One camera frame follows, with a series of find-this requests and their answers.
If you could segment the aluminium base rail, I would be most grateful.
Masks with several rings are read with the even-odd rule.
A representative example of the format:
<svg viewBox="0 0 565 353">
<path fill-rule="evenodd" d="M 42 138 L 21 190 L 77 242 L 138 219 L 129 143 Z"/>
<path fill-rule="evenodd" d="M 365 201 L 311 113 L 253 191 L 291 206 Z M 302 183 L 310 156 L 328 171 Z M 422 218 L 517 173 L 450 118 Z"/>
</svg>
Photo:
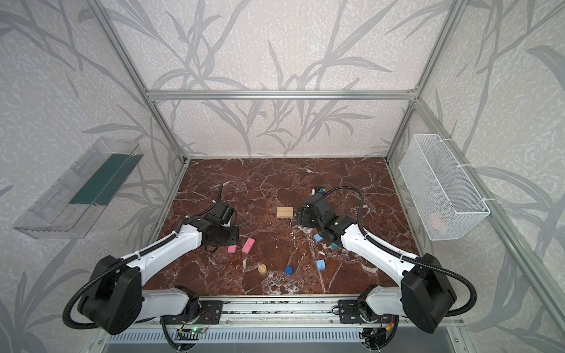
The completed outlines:
<svg viewBox="0 0 565 353">
<path fill-rule="evenodd" d="M 82 314 L 111 335 L 137 322 L 163 317 L 168 324 L 190 327 L 333 327 L 388 324 L 394 316 L 419 325 L 403 310 L 399 288 L 376 287 L 366 297 L 298 295 L 198 297 L 173 288 L 141 291 L 117 299 L 85 303 Z"/>
</svg>

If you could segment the clear plastic wall tray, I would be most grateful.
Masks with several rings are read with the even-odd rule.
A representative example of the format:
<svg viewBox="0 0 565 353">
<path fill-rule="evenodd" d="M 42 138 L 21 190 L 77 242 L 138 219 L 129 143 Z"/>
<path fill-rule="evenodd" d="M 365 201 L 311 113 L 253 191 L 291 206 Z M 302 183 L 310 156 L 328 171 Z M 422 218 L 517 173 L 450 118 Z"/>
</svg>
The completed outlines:
<svg viewBox="0 0 565 353">
<path fill-rule="evenodd" d="M 82 239 L 144 155 L 139 143 L 99 138 L 13 228 L 35 239 Z"/>
</svg>

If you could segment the pink object in basket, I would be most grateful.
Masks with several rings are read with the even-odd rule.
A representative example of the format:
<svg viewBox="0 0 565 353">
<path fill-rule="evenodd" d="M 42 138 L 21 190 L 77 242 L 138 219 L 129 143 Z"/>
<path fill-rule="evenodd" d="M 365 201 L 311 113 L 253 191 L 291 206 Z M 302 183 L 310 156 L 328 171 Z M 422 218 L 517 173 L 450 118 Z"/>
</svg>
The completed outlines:
<svg viewBox="0 0 565 353">
<path fill-rule="evenodd" d="M 446 235 L 449 229 L 448 223 L 443 219 L 441 213 L 435 212 L 429 215 L 429 222 L 432 228 L 435 229 L 439 234 Z"/>
</svg>

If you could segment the natural wood cylinder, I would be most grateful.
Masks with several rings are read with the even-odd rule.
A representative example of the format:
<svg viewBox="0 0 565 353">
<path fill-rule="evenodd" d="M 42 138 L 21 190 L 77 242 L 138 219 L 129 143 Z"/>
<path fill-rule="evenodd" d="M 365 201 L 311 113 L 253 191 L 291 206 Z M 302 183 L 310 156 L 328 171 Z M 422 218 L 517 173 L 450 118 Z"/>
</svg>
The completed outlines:
<svg viewBox="0 0 565 353">
<path fill-rule="evenodd" d="M 264 264 L 261 264 L 260 266 L 258 266 L 257 270 L 259 271 L 259 273 L 261 275 L 265 275 L 267 273 L 267 267 Z"/>
</svg>

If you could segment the light blue cube block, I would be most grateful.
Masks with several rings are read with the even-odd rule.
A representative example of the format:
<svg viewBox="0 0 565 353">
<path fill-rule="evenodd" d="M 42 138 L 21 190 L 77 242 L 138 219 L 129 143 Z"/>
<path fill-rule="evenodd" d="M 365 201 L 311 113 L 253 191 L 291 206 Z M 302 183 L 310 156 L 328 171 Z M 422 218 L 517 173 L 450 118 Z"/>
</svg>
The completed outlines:
<svg viewBox="0 0 565 353">
<path fill-rule="evenodd" d="M 316 261 L 316 268 L 317 268 L 319 271 L 325 270 L 325 269 L 326 269 L 325 261 L 323 261 L 323 260 L 317 260 L 317 261 Z"/>
</svg>

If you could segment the aluminium enclosure frame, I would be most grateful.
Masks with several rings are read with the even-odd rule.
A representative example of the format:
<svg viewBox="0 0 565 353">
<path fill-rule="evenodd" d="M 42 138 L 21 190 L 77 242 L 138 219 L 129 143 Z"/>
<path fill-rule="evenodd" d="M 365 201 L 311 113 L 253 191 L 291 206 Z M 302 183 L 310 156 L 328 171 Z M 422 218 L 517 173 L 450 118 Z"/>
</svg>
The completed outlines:
<svg viewBox="0 0 565 353">
<path fill-rule="evenodd" d="M 168 139 L 178 147 L 179 144 L 172 135 L 172 129 L 167 126 L 164 118 L 157 111 L 157 100 L 405 100 L 408 101 L 408 110 L 403 116 L 399 129 L 395 133 L 387 155 L 391 156 L 397 148 L 402 134 L 414 113 L 418 113 L 427 127 L 435 134 L 440 135 L 448 150 L 467 173 L 472 185 L 483 197 L 490 209 L 488 220 L 497 233 L 507 252 L 513 257 L 516 266 L 523 273 L 524 278 L 536 293 L 544 308 L 551 315 L 559 329 L 564 328 L 564 293 L 557 282 L 550 276 L 541 260 L 534 254 L 526 240 L 512 223 L 500 202 L 484 184 L 476 169 L 463 155 L 456 143 L 451 141 L 449 133 L 434 117 L 429 105 L 423 98 L 425 88 L 429 85 L 433 73 L 437 70 L 441 56 L 445 53 L 448 43 L 456 32 L 463 13 L 469 7 L 469 1 L 449 1 L 447 17 L 433 45 L 432 52 L 425 64 L 424 71 L 412 89 L 404 90 L 150 90 L 141 81 L 141 75 L 135 68 L 126 46 L 113 26 L 110 15 L 101 1 L 87 1 L 86 7 L 89 16 L 100 27 L 104 37 L 109 42 L 116 57 L 120 60 L 123 69 L 133 81 L 134 87 L 141 98 L 142 104 L 150 111 L 152 117 L 160 125 Z"/>
</svg>

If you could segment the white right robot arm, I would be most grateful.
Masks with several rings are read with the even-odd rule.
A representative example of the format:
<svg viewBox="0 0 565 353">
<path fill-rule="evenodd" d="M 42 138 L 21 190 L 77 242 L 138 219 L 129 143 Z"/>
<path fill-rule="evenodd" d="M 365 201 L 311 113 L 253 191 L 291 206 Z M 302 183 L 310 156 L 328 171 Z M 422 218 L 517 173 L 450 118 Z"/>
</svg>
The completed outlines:
<svg viewBox="0 0 565 353">
<path fill-rule="evenodd" d="M 475 307 L 478 292 L 465 277 L 445 269 L 432 254 L 403 251 L 373 235 L 361 215 L 338 215 L 324 194 L 315 193 L 297 210 L 297 225 L 315 229 L 323 240 L 363 257 L 395 283 L 394 288 L 373 285 L 358 297 L 366 322 L 393 315 L 409 319 L 432 333 L 446 317 L 460 316 Z"/>
</svg>

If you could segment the natural wood long block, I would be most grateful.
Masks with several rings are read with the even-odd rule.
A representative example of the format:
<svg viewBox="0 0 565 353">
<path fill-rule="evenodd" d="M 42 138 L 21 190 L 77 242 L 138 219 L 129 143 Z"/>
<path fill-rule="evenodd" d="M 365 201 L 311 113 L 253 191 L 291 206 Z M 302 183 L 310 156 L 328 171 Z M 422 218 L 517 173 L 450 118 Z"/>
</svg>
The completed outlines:
<svg viewBox="0 0 565 353">
<path fill-rule="evenodd" d="M 276 217 L 279 219 L 292 219 L 294 217 L 293 207 L 278 207 Z"/>
</svg>

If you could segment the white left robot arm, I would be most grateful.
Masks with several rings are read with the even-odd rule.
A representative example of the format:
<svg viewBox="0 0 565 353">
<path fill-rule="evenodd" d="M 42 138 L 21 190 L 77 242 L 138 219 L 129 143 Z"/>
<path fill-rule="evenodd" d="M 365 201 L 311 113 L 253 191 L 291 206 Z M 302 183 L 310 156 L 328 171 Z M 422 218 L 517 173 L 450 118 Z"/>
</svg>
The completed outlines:
<svg viewBox="0 0 565 353">
<path fill-rule="evenodd" d="M 64 307 L 64 325 L 76 330 L 101 328 L 118 335 L 135 323 L 157 317 L 197 319 L 199 294 L 187 288 L 147 290 L 144 286 L 189 252 L 236 244 L 239 230 L 232 223 L 234 214 L 233 207 L 216 202 L 207 213 L 184 218 L 169 235 L 148 247 L 124 257 L 104 257 Z"/>
</svg>

